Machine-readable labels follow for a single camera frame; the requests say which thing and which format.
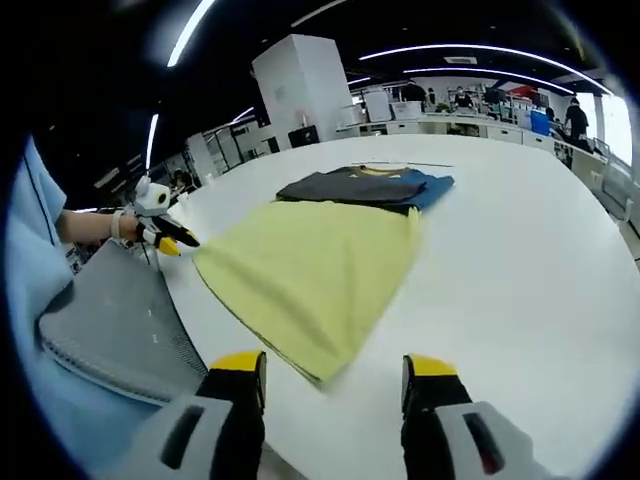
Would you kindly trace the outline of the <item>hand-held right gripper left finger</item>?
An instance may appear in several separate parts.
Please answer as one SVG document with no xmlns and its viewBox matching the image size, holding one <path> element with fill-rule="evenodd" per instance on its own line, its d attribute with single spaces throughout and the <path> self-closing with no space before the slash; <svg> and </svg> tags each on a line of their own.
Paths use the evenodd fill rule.
<svg viewBox="0 0 640 480">
<path fill-rule="evenodd" d="M 105 479 L 255 479 L 265 440 L 266 353 L 214 361 L 197 391 L 157 411 Z"/>
</svg>

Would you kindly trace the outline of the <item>person's left hand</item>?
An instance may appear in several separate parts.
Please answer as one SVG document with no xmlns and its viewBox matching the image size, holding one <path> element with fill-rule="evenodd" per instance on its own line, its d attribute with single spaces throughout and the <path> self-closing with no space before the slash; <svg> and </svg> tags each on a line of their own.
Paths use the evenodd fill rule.
<svg viewBox="0 0 640 480">
<path fill-rule="evenodd" d="M 142 231 L 144 225 L 140 223 L 138 218 L 129 213 L 124 213 L 119 219 L 119 234 L 123 241 L 136 243 L 143 240 Z"/>
</svg>

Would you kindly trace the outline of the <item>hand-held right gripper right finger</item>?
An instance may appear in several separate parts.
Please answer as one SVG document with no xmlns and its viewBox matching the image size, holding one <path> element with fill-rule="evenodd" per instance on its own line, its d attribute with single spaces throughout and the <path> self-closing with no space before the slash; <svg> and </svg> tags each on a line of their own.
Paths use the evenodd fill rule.
<svg viewBox="0 0 640 480">
<path fill-rule="evenodd" d="M 471 399 L 451 364 L 403 357 L 401 445 L 409 479 L 553 479 L 531 438 L 492 404 Z"/>
</svg>

